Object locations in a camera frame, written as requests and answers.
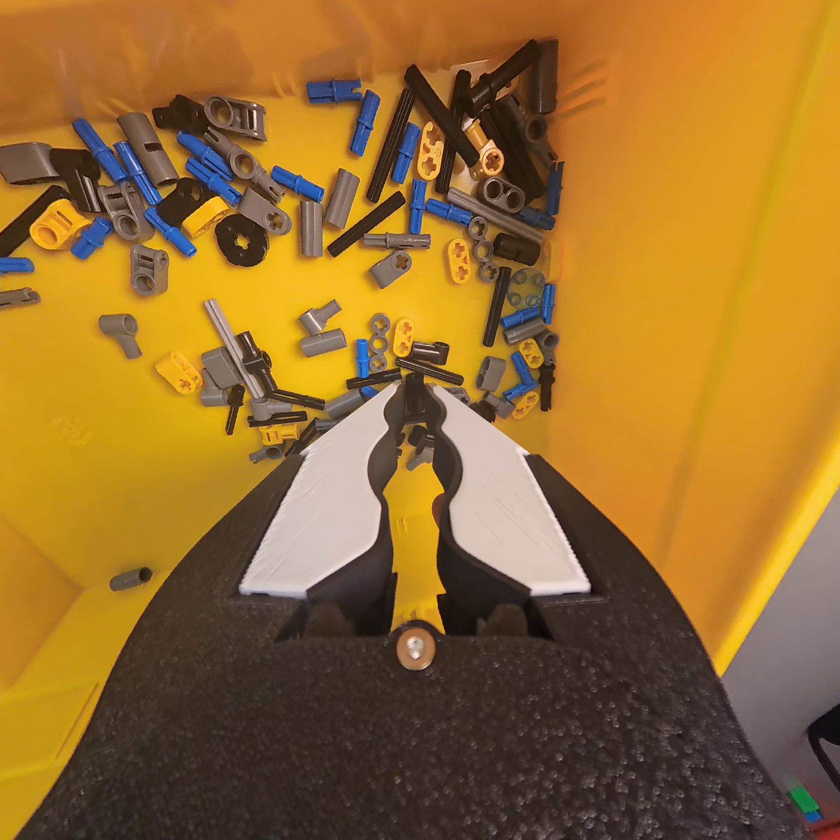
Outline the coloured toy blocks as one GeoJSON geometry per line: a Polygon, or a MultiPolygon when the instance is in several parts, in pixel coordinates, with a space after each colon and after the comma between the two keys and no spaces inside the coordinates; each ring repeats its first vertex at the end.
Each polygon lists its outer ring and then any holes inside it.
{"type": "Polygon", "coordinates": [[[810,826],[824,822],[821,806],[802,784],[793,784],[786,792],[799,816],[810,826]]]}

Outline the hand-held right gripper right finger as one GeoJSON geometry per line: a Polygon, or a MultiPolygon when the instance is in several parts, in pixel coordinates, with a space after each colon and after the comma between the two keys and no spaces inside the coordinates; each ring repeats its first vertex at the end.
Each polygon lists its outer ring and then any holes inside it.
{"type": "Polygon", "coordinates": [[[529,452],[440,385],[427,389],[441,538],[454,561],[515,595],[589,595],[592,584],[528,462],[529,452]]]}

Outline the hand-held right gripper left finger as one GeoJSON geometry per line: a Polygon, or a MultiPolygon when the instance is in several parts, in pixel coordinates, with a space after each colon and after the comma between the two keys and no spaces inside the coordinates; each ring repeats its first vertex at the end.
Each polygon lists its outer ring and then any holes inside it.
{"type": "Polygon", "coordinates": [[[290,488],[239,583],[241,595],[302,599],[391,535],[384,489],[403,429],[403,388],[389,384],[302,453],[290,488]]]}

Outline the heap of blue grey parts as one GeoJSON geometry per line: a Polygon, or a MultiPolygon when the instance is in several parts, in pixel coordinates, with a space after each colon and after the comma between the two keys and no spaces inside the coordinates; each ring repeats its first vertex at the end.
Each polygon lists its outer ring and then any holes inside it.
{"type": "Polygon", "coordinates": [[[312,417],[357,374],[356,340],[375,312],[413,321],[414,339],[450,345],[439,366],[472,392],[490,274],[450,276],[446,248],[467,238],[426,214],[430,248],[380,290],[369,270],[391,255],[359,240],[328,246],[373,209],[364,189],[400,83],[376,82],[384,104],[366,155],[349,150],[358,103],[269,105],[267,141],[211,123],[206,136],[164,131],[181,179],[162,199],[152,240],[119,234],[105,213],[83,228],[69,201],[44,206],[2,275],[2,592],[53,611],[115,574],[172,567],[266,472],[253,450],[284,445],[249,394],[228,406],[236,372],[205,302],[233,333],[267,351],[276,385],[300,392],[266,409],[312,417]]]}

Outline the yellow plastic bin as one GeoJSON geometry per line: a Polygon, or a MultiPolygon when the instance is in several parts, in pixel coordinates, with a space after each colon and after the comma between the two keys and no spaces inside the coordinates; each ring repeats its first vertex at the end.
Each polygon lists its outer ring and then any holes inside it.
{"type": "MultiPolygon", "coordinates": [[[[280,165],[329,192],[360,177],[407,66],[451,70],[560,44],[548,246],[553,410],[503,424],[652,561],[718,672],[838,483],[838,2],[2,2],[2,144],[114,144],[116,117],[222,94],[267,110],[280,165]]],[[[459,228],[388,290],[359,245],[303,259],[299,233],[233,267],[208,230],[167,248],[167,292],[130,246],[88,260],[27,241],[40,303],[2,313],[2,834],[63,770],[121,646],[169,569],[272,467],[247,412],[156,369],[217,346],[203,302],[249,330],[281,387],[330,399],[370,318],[413,320],[468,381],[491,288],[452,282],[459,228]]]]}

